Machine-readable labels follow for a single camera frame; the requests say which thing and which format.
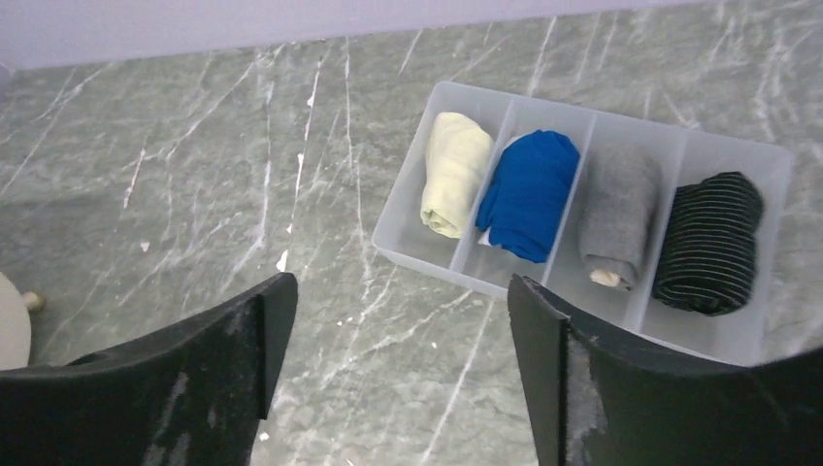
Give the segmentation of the cream yellow underwear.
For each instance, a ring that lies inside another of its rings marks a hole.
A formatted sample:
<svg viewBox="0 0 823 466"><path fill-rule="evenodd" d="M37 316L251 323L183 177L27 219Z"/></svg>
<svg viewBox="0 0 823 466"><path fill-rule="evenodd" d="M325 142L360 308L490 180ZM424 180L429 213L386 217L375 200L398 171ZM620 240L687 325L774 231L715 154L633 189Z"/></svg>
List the cream yellow underwear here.
<svg viewBox="0 0 823 466"><path fill-rule="evenodd" d="M462 237L493 147L494 139L468 116L437 114L424 152L424 225L450 239Z"/></svg>

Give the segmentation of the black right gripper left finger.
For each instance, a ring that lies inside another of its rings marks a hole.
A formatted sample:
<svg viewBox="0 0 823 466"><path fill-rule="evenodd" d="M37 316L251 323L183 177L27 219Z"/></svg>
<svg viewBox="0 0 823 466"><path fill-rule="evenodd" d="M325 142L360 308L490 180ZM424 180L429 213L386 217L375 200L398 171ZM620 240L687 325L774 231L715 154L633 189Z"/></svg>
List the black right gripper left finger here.
<svg viewBox="0 0 823 466"><path fill-rule="evenodd" d="M246 465L298 304L280 273L62 366L1 375L5 465Z"/></svg>

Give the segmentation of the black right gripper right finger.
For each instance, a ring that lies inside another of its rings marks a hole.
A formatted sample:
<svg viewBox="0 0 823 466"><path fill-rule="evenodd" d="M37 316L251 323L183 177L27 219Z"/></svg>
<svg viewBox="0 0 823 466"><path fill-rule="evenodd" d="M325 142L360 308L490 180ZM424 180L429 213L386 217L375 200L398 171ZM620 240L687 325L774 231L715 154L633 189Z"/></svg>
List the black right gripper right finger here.
<svg viewBox="0 0 823 466"><path fill-rule="evenodd" d="M508 310L542 465L818 465L822 352L741 367L669 349L513 276Z"/></svg>

